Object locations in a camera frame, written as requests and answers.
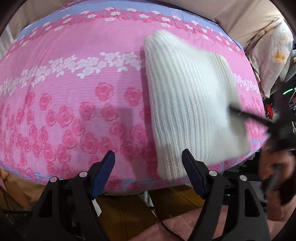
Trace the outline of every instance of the red object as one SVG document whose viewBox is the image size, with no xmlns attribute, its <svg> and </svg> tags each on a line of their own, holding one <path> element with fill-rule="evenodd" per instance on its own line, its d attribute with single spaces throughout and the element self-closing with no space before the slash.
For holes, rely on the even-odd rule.
<svg viewBox="0 0 296 241">
<path fill-rule="evenodd" d="M 266 108 L 267 108 L 267 112 L 268 112 L 268 115 L 269 115 L 269 119 L 272 120 L 272 118 L 273 118 L 273 116 L 274 116 L 274 113 L 273 113 L 273 111 L 272 111 L 271 104 L 266 105 Z"/>
</svg>

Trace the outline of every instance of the white knit pillow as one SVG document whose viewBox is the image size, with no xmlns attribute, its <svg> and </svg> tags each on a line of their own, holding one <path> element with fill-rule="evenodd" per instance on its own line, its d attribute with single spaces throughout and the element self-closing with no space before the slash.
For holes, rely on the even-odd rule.
<svg viewBox="0 0 296 241">
<path fill-rule="evenodd" d="M 167 31 L 145 38 L 146 72 L 159 177 L 186 175 L 181 154 L 214 165 L 249 151 L 232 72 L 218 54 L 195 49 Z"/>
</svg>

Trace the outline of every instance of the green light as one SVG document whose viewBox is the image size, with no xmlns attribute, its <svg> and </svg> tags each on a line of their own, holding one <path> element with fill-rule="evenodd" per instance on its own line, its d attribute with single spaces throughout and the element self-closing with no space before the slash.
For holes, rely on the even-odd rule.
<svg viewBox="0 0 296 241">
<path fill-rule="evenodd" d="M 284 94 L 287 94 L 288 92 L 290 92 L 290 91 L 292 91 L 292 90 L 293 90 L 293 89 L 289 89 L 289 90 L 287 90 L 286 92 L 283 93 L 283 95 L 284 95 Z"/>
</svg>

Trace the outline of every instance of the bed sheet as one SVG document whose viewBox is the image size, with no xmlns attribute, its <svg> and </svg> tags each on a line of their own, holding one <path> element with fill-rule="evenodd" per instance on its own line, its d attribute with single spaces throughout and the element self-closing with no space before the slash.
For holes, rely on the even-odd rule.
<svg viewBox="0 0 296 241">
<path fill-rule="evenodd" d="M 243 110 L 265 116 L 244 51 L 217 24 L 155 2 L 83 1 L 23 29 L 1 60 L 0 166 L 46 184 L 51 176 L 74 177 L 113 150 L 107 192 L 188 183 L 161 180 L 156 171 L 143 39 L 159 29 L 221 54 Z M 261 148 L 264 127 L 246 127 L 250 153 L 209 169 L 226 170 Z"/>
</svg>

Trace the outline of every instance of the metal rivet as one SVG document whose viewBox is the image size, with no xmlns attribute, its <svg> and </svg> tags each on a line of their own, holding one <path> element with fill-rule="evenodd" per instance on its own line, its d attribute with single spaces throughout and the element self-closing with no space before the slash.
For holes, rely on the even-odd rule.
<svg viewBox="0 0 296 241">
<path fill-rule="evenodd" d="M 79 177 L 86 177 L 87 176 L 87 172 L 81 172 L 79 173 Z"/>
<path fill-rule="evenodd" d="M 50 179 L 50 182 L 51 183 L 55 183 L 57 181 L 57 177 L 52 177 L 51 179 Z"/>
<path fill-rule="evenodd" d="M 210 174 L 212 177 L 217 176 L 217 172 L 214 171 L 214 170 L 209 171 L 209 174 Z"/>
<path fill-rule="evenodd" d="M 239 176 L 239 179 L 242 180 L 243 182 L 245 182 L 246 180 L 248 180 L 248 178 L 245 175 Z"/>
</svg>

